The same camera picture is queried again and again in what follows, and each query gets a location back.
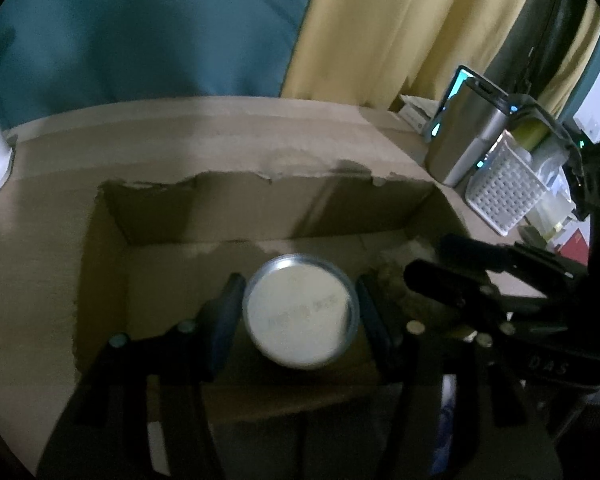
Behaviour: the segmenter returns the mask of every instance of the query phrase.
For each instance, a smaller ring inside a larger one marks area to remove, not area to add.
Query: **curtain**
[[[554,116],[558,116],[584,72],[600,37],[600,8],[595,0],[588,0],[580,27],[567,55],[538,102]]]
[[[484,72],[525,0],[311,0],[282,97],[387,108]]]

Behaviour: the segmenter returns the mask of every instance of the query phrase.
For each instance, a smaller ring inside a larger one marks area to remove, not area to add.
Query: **cardboard box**
[[[84,243],[78,371],[115,332],[145,338],[194,317],[231,272],[248,279],[267,260],[302,252],[355,280],[379,251],[415,235],[435,243],[448,232],[466,234],[442,192],[425,180],[203,173],[171,185],[105,182]],[[378,382],[362,325],[336,362],[298,371],[261,355],[241,323],[204,399],[211,422],[247,420],[344,400]]]

